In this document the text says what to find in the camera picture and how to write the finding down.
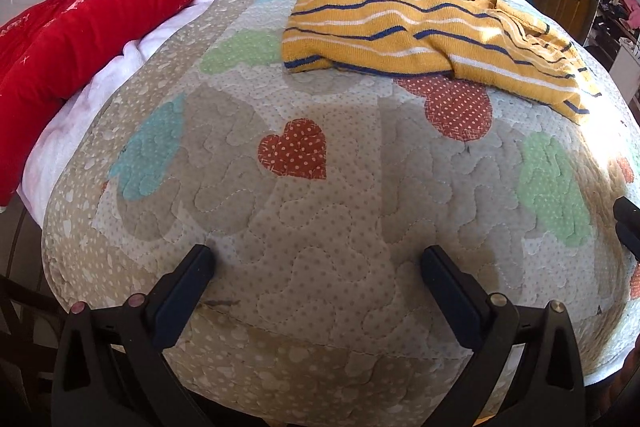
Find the yellow striped towel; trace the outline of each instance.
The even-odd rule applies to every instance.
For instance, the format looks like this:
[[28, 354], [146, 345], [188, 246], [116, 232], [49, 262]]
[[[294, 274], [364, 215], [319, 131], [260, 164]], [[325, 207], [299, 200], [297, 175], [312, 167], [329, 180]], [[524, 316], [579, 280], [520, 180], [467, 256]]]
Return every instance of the yellow striped towel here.
[[297, 0], [282, 38], [293, 73], [447, 74], [580, 123], [599, 92], [571, 41], [503, 0]]

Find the pink clothing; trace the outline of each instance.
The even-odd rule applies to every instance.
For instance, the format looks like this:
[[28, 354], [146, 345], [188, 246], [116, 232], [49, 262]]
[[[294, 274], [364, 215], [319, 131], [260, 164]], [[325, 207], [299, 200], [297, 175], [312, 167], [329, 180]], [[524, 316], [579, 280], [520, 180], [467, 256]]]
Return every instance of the pink clothing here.
[[626, 20], [633, 30], [640, 28], [640, 4], [637, 0], [623, 0], [629, 10], [629, 19]]

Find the quilt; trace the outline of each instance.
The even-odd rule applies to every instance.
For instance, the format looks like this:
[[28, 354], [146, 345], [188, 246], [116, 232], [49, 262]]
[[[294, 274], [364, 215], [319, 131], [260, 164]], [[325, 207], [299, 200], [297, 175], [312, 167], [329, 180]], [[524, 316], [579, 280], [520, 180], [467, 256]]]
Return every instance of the quilt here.
[[563, 301], [584, 374], [611, 372], [640, 330], [612, 215], [640, 201], [640, 134], [608, 73], [578, 47], [603, 93], [579, 126], [462, 78], [291, 74], [295, 2], [216, 0], [114, 93], [47, 207], [56, 297], [119, 305], [206, 244], [217, 274], [164, 352], [185, 386], [297, 425], [419, 426], [470, 358], [420, 280], [438, 244], [488, 292]]

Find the polka dot heart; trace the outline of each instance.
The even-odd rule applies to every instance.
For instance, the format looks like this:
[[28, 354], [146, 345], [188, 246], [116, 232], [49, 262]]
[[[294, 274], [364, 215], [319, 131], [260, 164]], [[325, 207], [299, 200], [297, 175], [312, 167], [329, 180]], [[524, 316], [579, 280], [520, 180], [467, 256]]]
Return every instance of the polka dot heart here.
[[633, 183], [636, 176], [634, 175], [634, 170], [631, 168], [629, 164], [629, 160], [627, 160], [624, 156], [618, 156], [616, 158], [616, 162], [618, 162], [618, 166], [620, 170], [622, 170], [622, 175], [625, 177], [625, 182]]
[[258, 161], [278, 176], [325, 180], [324, 133], [313, 120], [299, 118], [289, 121], [282, 135], [270, 134], [260, 140]]
[[396, 79], [395, 82], [424, 98], [427, 120], [444, 136], [469, 142], [489, 132], [493, 110], [484, 86], [441, 75]]
[[640, 297], [640, 264], [636, 266], [634, 274], [631, 276], [630, 282], [631, 299], [638, 299]]

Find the black clamp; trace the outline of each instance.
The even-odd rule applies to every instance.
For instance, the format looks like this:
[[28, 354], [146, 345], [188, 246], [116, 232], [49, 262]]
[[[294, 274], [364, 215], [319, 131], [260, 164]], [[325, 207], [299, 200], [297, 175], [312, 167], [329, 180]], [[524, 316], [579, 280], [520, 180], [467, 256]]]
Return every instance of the black clamp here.
[[624, 196], [613, 203], [618, 239], [640, 263], [640, 208]]
[[471, 427], [516, 344], [526, 344], [516, 374], [498, 414], [482, 427], [586, 425], [580, 356], [564, 304], [530, 308], [487, 295], [438, 246], [424, 251], [420, 271], [458, 342], [474, 352], [423, 427]]
[[177, 342], [214, 270], [212, 252], [196, 245], [148, 295], [100, 310], [75, 303], [56, 358], [52, 425], [212, 427], [162, 350]]

